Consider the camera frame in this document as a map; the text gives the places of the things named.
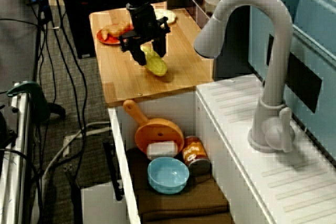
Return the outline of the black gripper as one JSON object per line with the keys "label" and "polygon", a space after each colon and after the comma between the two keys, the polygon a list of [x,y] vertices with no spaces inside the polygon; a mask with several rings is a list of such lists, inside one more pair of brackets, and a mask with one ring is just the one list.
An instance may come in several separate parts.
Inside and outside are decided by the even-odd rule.
{"label": "black gripper", "polygon": [[170,32],[167,17],[157,18],[151,4],[126,5],[133,29],[118,37],[122,51],[130,51],[133,59],[141,66],[146,65],[141,45],[151,42],[154,51],[163,58],[166,54],[166,34]]}

